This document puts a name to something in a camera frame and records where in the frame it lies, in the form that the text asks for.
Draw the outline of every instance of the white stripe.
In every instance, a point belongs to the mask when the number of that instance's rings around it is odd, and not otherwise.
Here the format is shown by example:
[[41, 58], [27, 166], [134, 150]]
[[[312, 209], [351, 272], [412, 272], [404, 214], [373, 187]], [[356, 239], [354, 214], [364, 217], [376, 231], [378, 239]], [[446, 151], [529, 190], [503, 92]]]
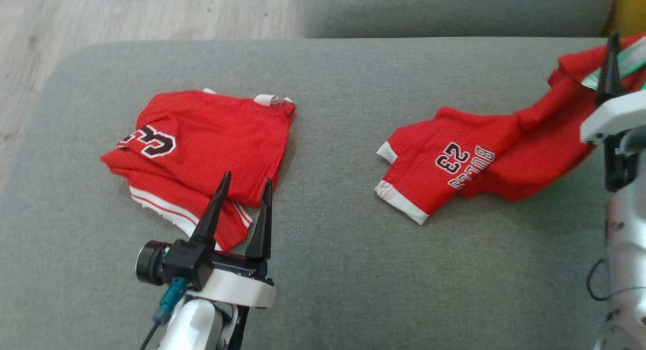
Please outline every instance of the white stripe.
[[242, 204], [238, 203], [237, 201], [235, 201], [235, 203], [238, 205], [238, 208], [240, 208], [240, 212], [242, 212], [242, 215], [244, 215], [244, 217], [247, 218], [247, 221], [249, 222], [249, 224], [253, 223], [253, 219], [249, 214], [247, 214], [247, 210], [245, 210]]
[[242, 220], [244, 226], [249, 228], [249, 226], [251, 225], [251, 217], [246, 216], [244, 209], [240, 207], [240, 205], [238, 205], [238, 203], [236, 203], [235, 201], [233, 201], [233, 208], [238, 213], [238, 216], [240, 216], [240, 220]]
[[[196, 216], [191, 214], [191, 212], [189, 212], [189, 210], [186, 210], [185, 208], [182, 208], [182, 207], [178, 207], [177, 205], [173, 205], [173, 204], [169, 203], [168, 201], [160, 198], [159, 196], [155, 196], [155, 195], [151, 194], [150, 192], [143, 191], [143, 190], [140, 190], [140, 189], [136, 189], [136, 188], [134, 188], [132, 186], [130, 186], [130, 192], [131, 192], [131, 195], [132, 195], [132, 199], [134, 201], [136, 201], [137, 203], [140, 203], [141, 206], [143, 206], [143, 207], [150, 208], [150, 209], [154, 210], [159, 215], [161, 215], [164, 219], [171, 221], [173, 224], [177, 225], [180, 229], [182, 229], [182, 231], [186, 235], [188, 235], [189, 237], [195, 231], [195, 224], [193, 224], [191, 220], [194, 220], [196, 223], [200, 222], [200, 219], [198, 219]], [[188, 216], [191, 220], [188, 220], [186, 217], [174, 214], [172, 212], [160, 210], [158, 207], [148, 203], [148, 201], [135, 198], [134, 196], [139, 196], [141, 198], [144, 198], [144, 199], [154, 203], [155, 205], [159, 205], [162, 208], [166, 208], [166, 209], [172, 210], [174, 212], [179, 212], [182, 215]], [[216, 243], [215, 244], [215, 250], [216, 251], [222, 251], [222, 247], [220, 247], [220, 245]]]
[[390, 164], [395, 162], [398, 157], [388, 141], [386, 141], [385, 143], [383, 143], [383, 145], [381, 145], [381, 147], [379, 147], [379, 150], [376, 151], [376, 154], [383, 157], [386, 161], [390, 162]]
[[383, 199], [386, 203], [393, 205], [395, 208], [402, 210], [402, 212], [410, 216], [415, 223], [422, 225], [429, 217], [426, 212], [411, 203], [411, 201], [407, 199], [406, 196], [402, 195], [401, 192], [397, 191], [392, 183], [381, 180], [379, 185], [374, 188], [374, 191], [379, 198]]

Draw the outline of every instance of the couch cushion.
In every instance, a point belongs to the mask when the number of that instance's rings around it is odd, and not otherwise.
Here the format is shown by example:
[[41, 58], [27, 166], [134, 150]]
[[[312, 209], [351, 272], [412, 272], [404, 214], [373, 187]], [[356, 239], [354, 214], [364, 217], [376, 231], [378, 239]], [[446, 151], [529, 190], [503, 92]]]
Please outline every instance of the couch cushion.
[[573, 38], [129, 42], [49, 79], [0, 197], [0, 348], [138, 348], [164, 289], [136, 281], [142, 209], [99, 156], [157, 92], [289, 95], [275, 194], [275, 307], [244, 348], [586, 348], [604, 304], [584, 278], [604, 248], [600, 155], [520, 203], [453, 199], [418, 226], [374, 195], [375, 151], [442, 104], [506, 113], [548, 89]]
[[307, 37], [599, 36], [612, 0], [304, 0]]

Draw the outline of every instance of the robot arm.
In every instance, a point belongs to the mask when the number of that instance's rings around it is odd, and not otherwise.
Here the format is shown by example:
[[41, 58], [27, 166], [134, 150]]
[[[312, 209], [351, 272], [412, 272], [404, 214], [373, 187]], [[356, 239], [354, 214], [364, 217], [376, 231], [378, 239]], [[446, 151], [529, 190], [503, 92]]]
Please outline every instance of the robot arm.
[[189, 240], [151, 241], [141, 249], [136, 265], [139, 281], [170, 283], [142, 350], [160, 325], [168, 327], [159, 350], [239, 349], [249, 308], [272, 306], [276, 290], [267, 278], [267, 260], [272, 257], [272, 181], [265, 182], [260, 216], [244, 256], [214, 251], [230, 182], [228, 172]]
[[597, 90], [598, 109], [581, 141], [604, 145], [609, 311], [595, 350], [646, 348], [646, 91], [627, 94], [617, 68], [619, 36], [609, 38]]

